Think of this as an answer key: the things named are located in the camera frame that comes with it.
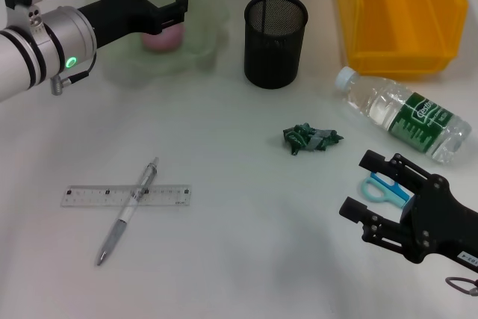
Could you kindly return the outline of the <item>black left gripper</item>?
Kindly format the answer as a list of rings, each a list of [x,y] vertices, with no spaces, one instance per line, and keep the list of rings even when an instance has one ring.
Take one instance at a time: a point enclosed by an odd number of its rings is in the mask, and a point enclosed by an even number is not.
[[[182,23],[188,0],[175,0],[159,10],[147,0],[100,0],[78,10],[92,26],[99,49],[129,34],[156,35]]]

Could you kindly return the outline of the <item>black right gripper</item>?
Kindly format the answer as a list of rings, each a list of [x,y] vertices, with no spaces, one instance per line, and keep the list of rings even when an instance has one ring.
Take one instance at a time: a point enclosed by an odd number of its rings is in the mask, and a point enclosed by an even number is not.
[[[420,264],[429,254],[449,258],[468,269],[477,268],[477,213],[457,201],[449,182],[396,153],[391,160],[368,150],[359,166],[381,173],[414,193],[400,218],[412,230],[412,241],[404,246],[404,257]],[[363,203],[347,197],[339,214],[362,223],[361,239],[381,248],[402,248],[399,223],[370,211]]]

